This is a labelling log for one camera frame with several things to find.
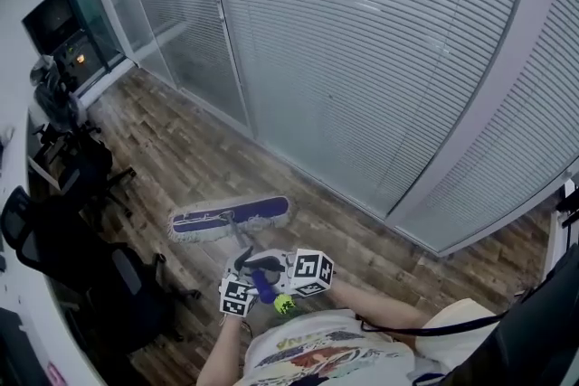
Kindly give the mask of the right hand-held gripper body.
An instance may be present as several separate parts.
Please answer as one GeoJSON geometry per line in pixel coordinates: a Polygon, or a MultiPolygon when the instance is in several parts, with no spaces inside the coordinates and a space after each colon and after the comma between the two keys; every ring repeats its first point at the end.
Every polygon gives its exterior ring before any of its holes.
{"type": "Polygon", "coordinates": [[[291,296],[311,297],[331,288],[334,261],[324,252],[297,249],[285,253],[286,271],[280,272],[278,284],[291,296]]]}

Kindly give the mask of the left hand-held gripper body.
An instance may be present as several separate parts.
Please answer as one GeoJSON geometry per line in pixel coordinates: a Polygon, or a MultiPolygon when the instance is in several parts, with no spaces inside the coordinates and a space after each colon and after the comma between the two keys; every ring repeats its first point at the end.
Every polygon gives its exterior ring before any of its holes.
{"type": "Polygon", "coordinates": [[[259,293],[246,261],[229,262],[218,287],[219,310],[226,315],[246,317],[258,302],[259,293]]]}

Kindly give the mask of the purple dust mop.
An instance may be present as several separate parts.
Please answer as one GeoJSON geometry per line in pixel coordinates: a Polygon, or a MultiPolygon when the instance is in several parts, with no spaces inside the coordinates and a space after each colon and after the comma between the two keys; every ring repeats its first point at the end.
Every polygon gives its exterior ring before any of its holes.
{"type": "MultiPolygon", "coordinates": [[[[257,250],[257,245],[253,241],[254,235],[259,231],[288,225],[290,209],[290,200],[283,195],[241,196],[229,200],[197,202],[171,213],[167,234],[174,242],[196,244],[232,239],[239,245],[236,253],[242,248],[253,246],[252,256],[254,256],[262,252],[257,250]]],[[[250,269],[250,272],[253,280],[268,280],[276,284],[280,278],[279,272],[259,269],[250,269]]],[[[275,297],[262,295],[258,301],[271,304],[275,297]]]]}

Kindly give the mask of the person's left forearm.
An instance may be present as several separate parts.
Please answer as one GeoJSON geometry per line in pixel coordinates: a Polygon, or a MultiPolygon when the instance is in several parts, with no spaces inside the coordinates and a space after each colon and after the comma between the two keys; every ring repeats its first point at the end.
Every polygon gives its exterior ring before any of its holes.
{"type": "Polygon", "coordinates": [[[243,320],[227,315],[221,332],[199,373],[196,386],[233,386],[240,377],[243,320]]]}

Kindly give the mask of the person's right forearm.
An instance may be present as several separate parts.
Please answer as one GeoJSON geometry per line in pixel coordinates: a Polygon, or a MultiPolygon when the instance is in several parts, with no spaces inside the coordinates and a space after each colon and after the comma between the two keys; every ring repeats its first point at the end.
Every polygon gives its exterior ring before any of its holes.
{"type": "Polygon", "coordinates": [[[337,304],[349,308],[373,325],[396,329],[423,328],[430,317],[414,306],[334,279],[327,291],[337,304]]]}

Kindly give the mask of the neon yellow shoe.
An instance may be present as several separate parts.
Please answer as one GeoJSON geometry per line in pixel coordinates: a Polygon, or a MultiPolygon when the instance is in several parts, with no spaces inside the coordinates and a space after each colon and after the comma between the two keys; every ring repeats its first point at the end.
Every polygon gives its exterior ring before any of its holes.
{"type": "Polygon", "coordinates": [[[281,315],[288,315],[296,308],[293,297],[285,293],[278,294],[273,301],[273,305],[281,315]]]}

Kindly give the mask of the person's dark trousers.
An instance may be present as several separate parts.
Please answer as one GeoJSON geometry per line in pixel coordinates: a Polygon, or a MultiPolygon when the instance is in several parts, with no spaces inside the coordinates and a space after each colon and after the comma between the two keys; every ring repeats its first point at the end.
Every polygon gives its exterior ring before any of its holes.
{"type": "Polygon", "coordinates": [[[290,320],[289,314],[278,312],[273,306],[256,306],[245,318],[252,338],[264,334],[271,328],[283,325],[290,320]]]}

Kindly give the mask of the printed white t-shirt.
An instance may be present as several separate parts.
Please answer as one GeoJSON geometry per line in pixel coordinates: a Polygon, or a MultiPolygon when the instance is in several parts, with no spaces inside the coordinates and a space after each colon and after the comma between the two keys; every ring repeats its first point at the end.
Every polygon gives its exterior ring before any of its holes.
{"type": "Polygon", "coordinates": [[[465,362],[493,330],[419,337],[365,332],[349,309],[298,316],[255,338],[234,386],[413,386],[465,362]]]}

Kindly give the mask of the black mesh-back office chair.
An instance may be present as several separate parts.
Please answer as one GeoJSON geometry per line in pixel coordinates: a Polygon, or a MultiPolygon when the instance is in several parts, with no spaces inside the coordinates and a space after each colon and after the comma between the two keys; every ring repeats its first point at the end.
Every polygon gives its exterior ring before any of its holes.
{"type": "Polygon", "coordinates": [[[105,343],[133,353],[160,335],[180,343],[176,302],[197,299],[162,281],[166,257],[146,263],[125,242],[108,242],[61,195],[33,200],[22,186],[9,194],[0,231],[18,260],[78,293],[105,343]]]}

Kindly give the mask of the small pink item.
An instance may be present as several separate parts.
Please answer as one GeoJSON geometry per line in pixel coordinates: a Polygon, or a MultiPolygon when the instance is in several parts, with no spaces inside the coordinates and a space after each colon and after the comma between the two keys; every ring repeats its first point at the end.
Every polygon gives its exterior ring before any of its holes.
{"type": "Polygon", "coordinates": [[[46,366],[46,375],[51,386],[68,386],[67,381],[58,371],[55,365],[49,362],[46,366]]]}

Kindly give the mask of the long white desk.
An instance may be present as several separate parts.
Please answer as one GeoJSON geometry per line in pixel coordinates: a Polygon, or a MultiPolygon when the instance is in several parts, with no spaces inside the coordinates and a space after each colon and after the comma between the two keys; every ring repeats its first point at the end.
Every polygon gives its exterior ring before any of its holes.
{"type": "MultiPolygon", "coordinates": [[[[14,188],[29,188],[28,123],[25,115],[6,132],[11,138],[2,158],[0,212],[14,188]]],[[[6,264],[0,273],[0,307],[19,315],[44,373],[51,362],[68,386],[108,386],[72,336],[46,276],[22,264],[7,244],[0,256],[6,264]]]]}

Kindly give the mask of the white blinds glass partition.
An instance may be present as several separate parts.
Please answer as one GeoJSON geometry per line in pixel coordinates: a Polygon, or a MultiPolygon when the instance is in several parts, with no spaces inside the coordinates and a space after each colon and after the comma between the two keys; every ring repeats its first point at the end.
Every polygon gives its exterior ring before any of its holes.
{"type": "Polygon", "coordinates": [[[443,255],[579,176],[579,0],[111,0],[138,65],[443,255]]]}

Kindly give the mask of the black monitor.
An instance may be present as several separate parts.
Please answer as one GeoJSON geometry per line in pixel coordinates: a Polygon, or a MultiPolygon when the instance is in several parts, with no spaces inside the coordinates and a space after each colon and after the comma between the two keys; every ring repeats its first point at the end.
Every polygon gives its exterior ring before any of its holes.
{"type": "Polygon", "coordinates": [[[51,386],[21,324],[0,308],[0,386],[51,386]]]}

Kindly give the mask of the grey jacket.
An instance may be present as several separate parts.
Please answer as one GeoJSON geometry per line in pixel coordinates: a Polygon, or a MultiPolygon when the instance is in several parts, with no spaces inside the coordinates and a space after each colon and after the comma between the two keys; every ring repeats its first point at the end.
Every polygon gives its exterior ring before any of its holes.
{"type": "Polygon", "coordinates": [[[30,82],[35,102],[58,132],[75,132],[86,122],[86,108],[68,89],[51,55],[40,56],[30,71],[30,82]]]}

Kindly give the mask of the dark glass door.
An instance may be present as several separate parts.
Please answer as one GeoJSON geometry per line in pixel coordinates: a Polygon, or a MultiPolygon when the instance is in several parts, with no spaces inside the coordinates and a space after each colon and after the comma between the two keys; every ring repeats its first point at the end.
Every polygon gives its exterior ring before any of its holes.
{"type": "Polygon", "coordinates": [[[101,0],[44,0],[24,26],[72,91],[85,90],[125,60],[101,0]]]}

